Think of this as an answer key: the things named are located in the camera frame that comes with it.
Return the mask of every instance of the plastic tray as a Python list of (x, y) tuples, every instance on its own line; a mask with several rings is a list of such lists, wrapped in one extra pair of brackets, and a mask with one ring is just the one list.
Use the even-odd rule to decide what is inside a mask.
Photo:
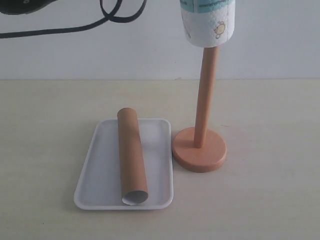
[(118, 121), (98, 123), (74, 193), (83, 210), (156, 210), (174, 197), (171, 125), (161, 118), (138, 120), (148, 186), (148, 199), (139, 205), (121, 200)]

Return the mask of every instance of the round wooden base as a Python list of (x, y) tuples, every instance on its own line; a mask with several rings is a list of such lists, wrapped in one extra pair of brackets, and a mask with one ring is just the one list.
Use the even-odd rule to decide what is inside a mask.
[(194, 147), (195, 128), (180, 131), (173, 139), (172, 151), (175, 160), (184, 168), (206, 173), (218, 169), (226, 160), (227, 145), (223, 138), (207, 130), (202, 148)]

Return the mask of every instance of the black wire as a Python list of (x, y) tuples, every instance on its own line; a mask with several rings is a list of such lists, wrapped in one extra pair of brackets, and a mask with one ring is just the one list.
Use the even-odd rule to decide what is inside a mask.
[(130, 23), (136, 20), (140, 15), (143, 13), (147, 0), (143, 0), (143, 3), (139, 10), (133, 14), (132, 16), (128, 17), (121, 17), (121, 16), (115, 16), (117, 12), (119, 11), (122, 0), (117, 0), (114, 8), (110, 13), (107, 13), (104, 9), (104, 3), (103, 0), (100, 1), (100, 8), (104, 15), (104, 18), (93, 22), (88, 25), (84, 26), (76, 26), (76, 27), (67, 27), (67, 28), (53, 28), (53, 29), (42, 29), (42, 30), (34, 30), (34, 31), (19, 31), (19, 32), (6, 32), (6, 33), (0, 33), (0, 39), (13, 39), (13, 38), (23, 38), (23, 37), (32, 37), (32, 36), (40, 36), (40, 35), (50, 35), (50, 34), (66, 34), (66, 33), (77, 33), (77, 32), (83, 32), (90, 29), (94, 29), (107, 21), (111, 21), (114, 23)]

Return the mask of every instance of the wooden paper towel holder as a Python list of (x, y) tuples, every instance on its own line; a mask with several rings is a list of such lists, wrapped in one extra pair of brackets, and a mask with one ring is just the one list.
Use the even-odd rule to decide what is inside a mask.
[(218, 46), (203, 49), (195, 127), (180, 131), (172, 142), (175, 160), (182, 167), (197, 173), (218, 169), (227, 155), (224, 139), (208, 129), (218, 54)]

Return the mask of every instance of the brown cardboard tube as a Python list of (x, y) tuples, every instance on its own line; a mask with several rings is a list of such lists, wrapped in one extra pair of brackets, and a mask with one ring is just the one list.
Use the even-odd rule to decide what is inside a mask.
[(148, 198), (138, 117), (134, 109), (123, 108), (117, 118), (122, 202), (137, 205)]

